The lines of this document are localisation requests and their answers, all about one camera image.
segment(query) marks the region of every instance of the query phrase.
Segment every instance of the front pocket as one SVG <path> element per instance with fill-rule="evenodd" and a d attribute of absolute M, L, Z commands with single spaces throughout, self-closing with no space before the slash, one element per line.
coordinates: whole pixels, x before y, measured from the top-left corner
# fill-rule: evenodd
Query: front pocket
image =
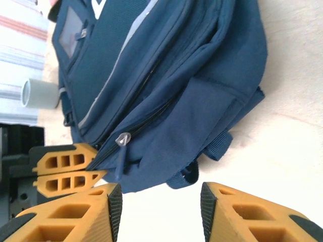
<path fill-rule="evenodd" d="M 52 43 L 65 74 L 68 74 L 89 39 L 93 24 L 93 17 L 82 1 L 62 2 Z"/>
<path fill-rule="evenodd" d="M 146 6 L 146 0 L 106 1 L 89 41 L 85 41 L 67 74 L 67 89 L 77 124 L 84 119 L 113 72 L 129 30 Z"/>

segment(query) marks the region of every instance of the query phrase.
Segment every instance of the floor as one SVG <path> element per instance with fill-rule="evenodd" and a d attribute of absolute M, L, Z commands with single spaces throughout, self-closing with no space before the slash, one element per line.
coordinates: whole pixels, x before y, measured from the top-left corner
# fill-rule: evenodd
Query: floor
<path fill-rule="evenodd" d="M 203 181 L 298 210 L 323 227 L 323 1 L 259 4 L 269 52 L 261 84 L 266 99 L 232 130 L 234 142 L 219 162 L 200 158 L 197 184 L 124 195 L 118 242 L 204 241 L 199 209 Z M 44 79 L 57 81 L 50 43 Z M 59 109 L 40 113 L 47 145 L 71 143 L 62 122 Z"/>

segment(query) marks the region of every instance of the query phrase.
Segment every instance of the clear plastic window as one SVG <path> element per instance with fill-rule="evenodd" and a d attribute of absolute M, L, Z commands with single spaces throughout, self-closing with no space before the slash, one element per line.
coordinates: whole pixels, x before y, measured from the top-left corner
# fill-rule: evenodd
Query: clear plastic window
<path fill-rule="evenodd" d="M 71 58 L 77 45 L 75 35 L 80 33 L 83 27 L 82 20 L 76 12 L 69 7 L 67 10 L 66 22 L 60 35 L 59 42 L 64 48 L 66 54 Z"/>

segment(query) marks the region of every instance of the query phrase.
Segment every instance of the zipper tab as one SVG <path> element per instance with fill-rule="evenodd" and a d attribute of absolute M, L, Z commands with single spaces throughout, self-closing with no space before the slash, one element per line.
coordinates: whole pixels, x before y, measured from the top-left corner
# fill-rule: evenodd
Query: zipper tab
<path fill-rule="evenodd" d="M 75 40 L 80 40 L 86 37 L 87 29 L 82 29 L 81 33 L 75 34 Z"/>
<path fill-rule="evenodd" d="M 130 133 L 122 133 L 116 139 L 116 143 L 117 143 L 117 145 L 122 147 L 122 146 L 126 146 L 129 143 L 130 140 L 131 140 L 131 134 Z"/>
<path fill-rule="evenodd" d="M 120 146 L 119 156 L 118 156 L 118 163 L 116 167 L 116 181 L 120 181 L 123 175 L 123 171 L 125 168 L 126 158 L 127 158 L 127 144 L 131 140 L 130 133 L 122 133 L 116 139 L 117 145 Z"/>

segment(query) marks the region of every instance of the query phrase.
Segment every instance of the white cup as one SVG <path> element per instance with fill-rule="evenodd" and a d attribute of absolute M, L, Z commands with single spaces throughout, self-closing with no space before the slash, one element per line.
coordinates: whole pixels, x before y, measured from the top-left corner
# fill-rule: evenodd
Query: white cup
<path fill-rule="evenodd" d="M 28 79 L 22 86 L 20 100 L 23 107 L 55 109 L 60 100 L 58 85 Z"/>

